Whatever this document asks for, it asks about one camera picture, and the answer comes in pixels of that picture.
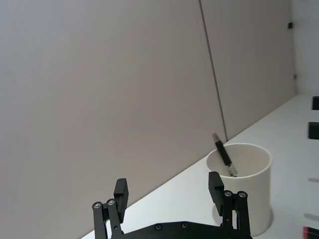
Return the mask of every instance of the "white cup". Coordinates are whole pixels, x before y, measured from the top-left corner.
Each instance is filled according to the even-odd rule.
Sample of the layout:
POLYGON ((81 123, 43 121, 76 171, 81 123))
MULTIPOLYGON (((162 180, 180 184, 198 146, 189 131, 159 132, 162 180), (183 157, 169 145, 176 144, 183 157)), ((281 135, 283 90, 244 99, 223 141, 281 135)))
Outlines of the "white cup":
MULTIPOLYGON (((248 194, 250 232, 251 236, 258 236, 267 230, 271 218, 271 154, 260 146, 247 143, 228 144, 224 147, 238 172, 238 176, 229 176, 217 149, 207 157, 208 171, 219 173, 225 185, 225 190, 230 190, 233 193, 245 191, 248 194)), ((213 217, 216 223, 222 222, 216 208, 213 210, 213 217)), ((236 228, 235 214, 233 226, 236 228)))

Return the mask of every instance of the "pen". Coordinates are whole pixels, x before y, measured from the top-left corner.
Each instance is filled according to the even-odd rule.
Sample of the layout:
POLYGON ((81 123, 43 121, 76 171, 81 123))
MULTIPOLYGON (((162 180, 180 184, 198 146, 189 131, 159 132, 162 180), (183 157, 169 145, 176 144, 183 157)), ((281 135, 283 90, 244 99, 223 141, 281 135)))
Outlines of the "pen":
POLYGON ((218 135, 214 132, 213 132, 213 139, 214 139, 215 145, 217 147, 217 150, 218 150, 221 158, 224 161, 224 164, 227 168, 229 175, 231 177, 237 177, 238 173, 236 171, 234 164, 231 162, 231 160, 230 160, 230 158, 229 158, 229 156, 228 156, 228 154, 223 146, 223 143, 220 141, 218 135))

